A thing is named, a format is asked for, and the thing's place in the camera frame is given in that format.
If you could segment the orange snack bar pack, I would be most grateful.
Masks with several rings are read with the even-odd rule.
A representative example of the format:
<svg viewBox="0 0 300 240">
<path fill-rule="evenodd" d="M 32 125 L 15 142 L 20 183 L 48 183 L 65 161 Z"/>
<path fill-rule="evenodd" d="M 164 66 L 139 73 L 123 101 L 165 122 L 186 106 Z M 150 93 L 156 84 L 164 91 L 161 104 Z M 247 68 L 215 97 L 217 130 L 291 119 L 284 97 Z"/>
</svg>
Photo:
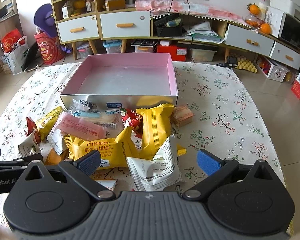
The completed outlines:
<svg viewBox="0 0 300 240">
<path fill-rule="evenodd" d="M 62 152 L 61 155 L 58 155 L 57 152 L 53 148 L 51 148 L 44 165 L 46 165 L 46 166 L 57 165 L 64 159 L 68 159 L 68 156 L 69 156 L 68 149 L 65 150 L 64 152 Z"/>
</svg>

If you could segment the small red snack pack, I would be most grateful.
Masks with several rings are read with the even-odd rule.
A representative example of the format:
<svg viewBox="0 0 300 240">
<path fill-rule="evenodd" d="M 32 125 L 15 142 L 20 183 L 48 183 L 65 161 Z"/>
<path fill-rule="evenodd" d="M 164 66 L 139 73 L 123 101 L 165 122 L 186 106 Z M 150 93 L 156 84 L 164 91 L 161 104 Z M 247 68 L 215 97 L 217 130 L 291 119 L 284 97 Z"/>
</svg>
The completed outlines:
<svg viewBox="0 0 300 240">
<path fill-rule="evenodd" d="M 36 123 L 29 116 L 26 118 L 26 123 L 27 123 L 28 135 L 30 135 L 31 133 L 34 133 L 34 138 L 36 140 L 36 143 L 40 144 L 42 140 L 41 140 L 41 137 L 40 137 L 40 134 L 39 134 Z"/>
</svg>

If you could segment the yellow waffle snack pack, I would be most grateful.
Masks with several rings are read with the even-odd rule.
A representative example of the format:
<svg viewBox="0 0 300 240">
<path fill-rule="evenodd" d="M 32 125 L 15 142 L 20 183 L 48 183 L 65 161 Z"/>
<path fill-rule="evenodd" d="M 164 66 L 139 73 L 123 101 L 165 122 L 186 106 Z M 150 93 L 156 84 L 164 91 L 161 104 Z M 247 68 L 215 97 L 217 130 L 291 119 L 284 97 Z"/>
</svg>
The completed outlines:
<svg viewBox="0 0 300 240">
<path fill-rule="evenodd" d="M 139 151 L 131 139 L 132 128 L 126 127 L 115 138 L 86 141 L 73 135 L 64 137 L 69 149 L 69 158 L 77 160 L 93 150 L 101 155 L 100 170 L 127 167 L 127 158 L 139 158 Z"/>
</svg>

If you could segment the pink wafer pack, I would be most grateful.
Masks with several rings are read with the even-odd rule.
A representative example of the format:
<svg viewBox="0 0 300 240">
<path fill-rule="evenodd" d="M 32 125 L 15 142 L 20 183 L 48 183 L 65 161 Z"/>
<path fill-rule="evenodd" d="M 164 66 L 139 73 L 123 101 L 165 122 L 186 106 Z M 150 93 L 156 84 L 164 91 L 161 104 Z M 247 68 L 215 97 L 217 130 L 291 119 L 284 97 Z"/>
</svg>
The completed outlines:
<svg viewBox="0 0 300 240">
<path fill-rule="evenodd" d="M 106 130 L 103 126 L 94 124 L 82 118 L 63 112 L 60 114 L 56 128 L 62 133 L 73 135 L 87 141 L 106 138 Z"/>
</svg>

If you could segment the clear blue bread pack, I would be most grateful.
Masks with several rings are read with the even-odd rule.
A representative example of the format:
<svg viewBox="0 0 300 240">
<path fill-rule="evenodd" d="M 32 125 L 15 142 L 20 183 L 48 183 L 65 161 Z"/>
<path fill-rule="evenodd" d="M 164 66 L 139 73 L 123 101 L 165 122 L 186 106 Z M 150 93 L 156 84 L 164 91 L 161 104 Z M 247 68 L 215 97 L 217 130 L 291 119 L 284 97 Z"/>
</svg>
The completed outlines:
<svg viewBox="0 0 300 240">
<path fill-rule="evenodd" d="M 97 111 L 73 111 L 75 117 L 85 119 L 102 126 L 106 131 L 106 138 L 116 137 L 123 130 L 121 109 L 107 109 Z"/>
</svg>

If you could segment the white text snack pack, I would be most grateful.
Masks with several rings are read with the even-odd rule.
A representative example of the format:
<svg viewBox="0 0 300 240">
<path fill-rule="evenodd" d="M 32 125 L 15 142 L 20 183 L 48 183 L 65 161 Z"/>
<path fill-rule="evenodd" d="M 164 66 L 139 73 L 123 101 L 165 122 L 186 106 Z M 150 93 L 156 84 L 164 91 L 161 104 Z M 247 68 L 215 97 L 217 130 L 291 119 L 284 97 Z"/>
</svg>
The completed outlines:
<svg viewBox="0 0 300 240">
<path fill-rule="evenodd" d="M 165 140 L 152 160 L 127 157 L 126 161 L 138 191 L 163 191 L 183 178 L 174 135 Z"/>
</svg>

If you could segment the small silver blue pack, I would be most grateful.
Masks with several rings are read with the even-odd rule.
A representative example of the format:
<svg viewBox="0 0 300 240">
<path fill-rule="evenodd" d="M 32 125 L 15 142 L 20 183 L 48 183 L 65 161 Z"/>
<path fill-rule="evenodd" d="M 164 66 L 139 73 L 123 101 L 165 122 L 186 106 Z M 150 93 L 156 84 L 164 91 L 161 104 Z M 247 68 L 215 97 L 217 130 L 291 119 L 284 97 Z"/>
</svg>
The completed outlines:
<svg viewBox="0 0 300 240">
<path fill-rule="evenodd" d="M 86 100 L 72 100 L 74 111 L 82 111 L 82 112 L 95 112 L 97 111 L 97 106 Z"/>
</svg>

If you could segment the brown cracker clear pack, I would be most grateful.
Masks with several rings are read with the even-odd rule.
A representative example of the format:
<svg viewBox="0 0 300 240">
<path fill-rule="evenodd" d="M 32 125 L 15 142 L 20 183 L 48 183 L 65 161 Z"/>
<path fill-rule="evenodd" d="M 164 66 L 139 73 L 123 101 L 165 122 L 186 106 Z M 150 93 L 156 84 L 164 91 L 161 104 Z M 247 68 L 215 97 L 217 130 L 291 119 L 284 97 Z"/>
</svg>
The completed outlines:
<svg viewBox="0 0 300 240">
<path fill-rule="evenodd" d="M 194 113 L 189 109 L 187 105 L 181 105 L 174 108 L 171 115 L 171 123 L 180 128 L 192 122 Z"/>
</svg>

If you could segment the red white candy pack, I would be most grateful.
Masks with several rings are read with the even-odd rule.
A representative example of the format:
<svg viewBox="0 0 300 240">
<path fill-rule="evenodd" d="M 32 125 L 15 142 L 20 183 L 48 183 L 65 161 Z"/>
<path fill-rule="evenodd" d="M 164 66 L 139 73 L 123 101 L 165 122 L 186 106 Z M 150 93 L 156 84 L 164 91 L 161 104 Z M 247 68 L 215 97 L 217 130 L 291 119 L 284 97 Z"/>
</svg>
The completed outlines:
<svg viewBox="0 0 300 240">
<path fill-rule="evenodd" d="M 141 139 L 143 132 L 142 116 L 136 113 L 135 111 L 126 108 L 121 109 L 121 116 L 124 126 L 132 127 L 135 136 Z"/>
</svg>

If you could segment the yellow ridged snack pack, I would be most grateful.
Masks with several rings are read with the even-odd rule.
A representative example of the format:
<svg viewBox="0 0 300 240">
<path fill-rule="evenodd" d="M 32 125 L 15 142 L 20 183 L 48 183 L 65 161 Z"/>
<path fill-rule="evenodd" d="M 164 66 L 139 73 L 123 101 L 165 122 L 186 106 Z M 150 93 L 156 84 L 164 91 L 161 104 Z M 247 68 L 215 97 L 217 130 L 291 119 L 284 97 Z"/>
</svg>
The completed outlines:
<svg viewBox="0 0 300 240">
<path fill-rule="evenodd" d="M 174 105 L 165 103 L 152 108 L 138 108 L 136 113 L 142 116 L 142 143 L 139 156 L 152 160 L 159 148 L 171 135 L 170 117 Z"/>
</svg>

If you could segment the yellow small snack pack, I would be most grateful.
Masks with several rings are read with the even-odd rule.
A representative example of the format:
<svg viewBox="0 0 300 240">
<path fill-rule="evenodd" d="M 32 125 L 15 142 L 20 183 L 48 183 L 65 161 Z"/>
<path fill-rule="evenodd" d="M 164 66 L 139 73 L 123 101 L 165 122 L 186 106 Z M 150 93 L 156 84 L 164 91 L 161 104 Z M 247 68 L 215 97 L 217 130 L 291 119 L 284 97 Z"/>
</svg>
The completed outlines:
<svg viewBox="0 0 300 240">
<path fill-rule="evenodd" d="M 51 129 L 53 128 L 63 111 L 63 107 L 58 106 L 37 121 L 37 128 L 41 138 L 41 142 L 43 142 L 49 135 Z"/>
</svg>

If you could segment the floral tablecloth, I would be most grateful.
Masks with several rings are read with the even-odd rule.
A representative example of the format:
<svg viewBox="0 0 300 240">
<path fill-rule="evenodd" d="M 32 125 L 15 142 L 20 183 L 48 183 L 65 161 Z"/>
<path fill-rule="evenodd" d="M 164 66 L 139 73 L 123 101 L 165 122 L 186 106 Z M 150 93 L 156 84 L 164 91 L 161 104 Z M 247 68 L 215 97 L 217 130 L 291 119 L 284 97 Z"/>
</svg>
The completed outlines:
<svg viewBox="0 0 300 240">
<path fill-rule="evenodd" d="M 205 179 L 197 165 L 200 149 L 243 164 L 264 159 L 282 178 L 266 125 L 237 75 L 210 64 L 175 62 L 173 66 L 178 104 L 186 105 L 194 116 L 191 123 L 172 129 L 186 149 L 178 159 L 182 180 L 172 190 L 183 193 Z M 77 63 L 39 67 L 21 86 L 0 117 L 1 160 L 18 157 L 18 145 L 27 135 L 27 117 L 38 120 L 62 105 L 60 94 L 78 67 Z"/>
</svg>

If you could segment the white red shopping bag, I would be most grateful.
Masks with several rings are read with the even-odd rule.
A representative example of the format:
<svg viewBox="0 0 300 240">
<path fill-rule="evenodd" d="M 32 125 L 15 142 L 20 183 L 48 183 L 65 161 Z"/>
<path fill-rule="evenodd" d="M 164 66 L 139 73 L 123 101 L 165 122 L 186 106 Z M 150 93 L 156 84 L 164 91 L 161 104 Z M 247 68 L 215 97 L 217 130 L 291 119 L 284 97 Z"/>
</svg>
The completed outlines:
<svg viewBox="0 0 300 240">
<path fill-rule="evenodd" d="M 22 36 L 18 29 L 13 29 L 1 39 L 0 49 L 3 52 L 0 56 L 3 71 L 13 75 L 22 73 L 29 50 L 27 36 Z"/>
</svg>

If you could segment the orange fruit lower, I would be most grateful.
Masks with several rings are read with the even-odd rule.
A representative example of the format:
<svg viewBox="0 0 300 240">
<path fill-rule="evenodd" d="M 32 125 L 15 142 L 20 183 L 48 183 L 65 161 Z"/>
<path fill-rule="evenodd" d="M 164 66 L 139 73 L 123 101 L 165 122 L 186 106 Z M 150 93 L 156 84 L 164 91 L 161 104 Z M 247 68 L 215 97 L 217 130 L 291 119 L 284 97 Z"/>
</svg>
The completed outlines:
<svg viewBox="0 0 300 240">
<path fill-rule="evenodd" d="M 271 34 L 271 26 L 268 23 L 262 23 L 258 30 L 267 35 Z"/>
</svg>

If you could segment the orange fruit upper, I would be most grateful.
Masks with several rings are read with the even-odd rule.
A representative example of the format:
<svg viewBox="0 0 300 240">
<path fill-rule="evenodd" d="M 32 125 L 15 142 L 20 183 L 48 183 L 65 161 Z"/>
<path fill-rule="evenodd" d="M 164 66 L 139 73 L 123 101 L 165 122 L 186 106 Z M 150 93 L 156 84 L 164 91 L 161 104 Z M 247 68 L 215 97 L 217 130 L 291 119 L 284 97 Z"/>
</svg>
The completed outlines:
<svg viewBox="0 0 300 240">
<path fill-rule="evenodd" d="M 255 15 L 257 16 L 259 13 L 260 13 L 260 8 L 258 5 L 256 5 L 255 3 L 249 3 L 247 5 L 247 9 L 249 10 L 249 12 L 252 14 L 252 15 Z"/>
</svg>

